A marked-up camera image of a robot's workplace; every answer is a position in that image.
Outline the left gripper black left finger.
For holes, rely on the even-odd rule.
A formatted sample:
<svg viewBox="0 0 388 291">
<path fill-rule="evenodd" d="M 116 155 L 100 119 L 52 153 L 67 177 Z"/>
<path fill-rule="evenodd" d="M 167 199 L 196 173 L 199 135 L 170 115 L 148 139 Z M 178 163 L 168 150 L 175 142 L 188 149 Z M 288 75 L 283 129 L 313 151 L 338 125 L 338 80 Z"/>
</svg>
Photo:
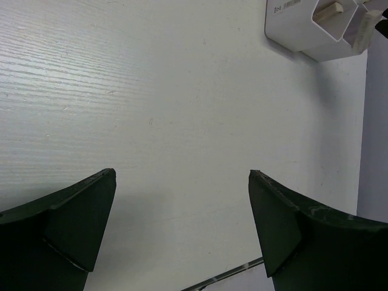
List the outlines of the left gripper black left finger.
<svg viewBox="0 0 388 291">
<path fill-rule="evenodd" d="M 115 191 L 115 170 L 103 169 L 1 212 L 1 290 L 83 290 Z"/>
</svg>

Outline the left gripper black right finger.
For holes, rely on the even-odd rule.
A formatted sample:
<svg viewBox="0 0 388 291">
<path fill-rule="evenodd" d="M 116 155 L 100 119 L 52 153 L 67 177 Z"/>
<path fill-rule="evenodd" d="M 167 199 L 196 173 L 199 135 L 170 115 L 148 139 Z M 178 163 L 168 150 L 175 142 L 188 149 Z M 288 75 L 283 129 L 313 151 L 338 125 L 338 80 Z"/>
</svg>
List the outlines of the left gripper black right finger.
<svg viewBox="0 0 388 291">
<path fill-rule="evenodd" d="M 253 170 L 249 198 L 276 290 L 386 290 L 387 224 L 351 215 Z"/>
</svg>

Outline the grey white eraser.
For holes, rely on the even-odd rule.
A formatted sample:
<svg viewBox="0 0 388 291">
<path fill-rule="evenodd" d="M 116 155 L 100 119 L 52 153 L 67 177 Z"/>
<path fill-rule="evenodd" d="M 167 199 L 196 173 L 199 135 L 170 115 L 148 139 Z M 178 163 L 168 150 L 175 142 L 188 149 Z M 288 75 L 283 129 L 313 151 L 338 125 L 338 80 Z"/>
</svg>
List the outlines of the grey white eraser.
<svg viewBox="0 0 388 291">
<path fill-rule="evenodd" d="M 344 9 L 342 4 L 340 4 L 339 2 L 334 2 L 328 5 L 327 7 L 322 8 L 318 12 L 314 13 L 312 19 L 317 24 L 322 23 L 342 13 L 343 11 Z"/>
</svg>

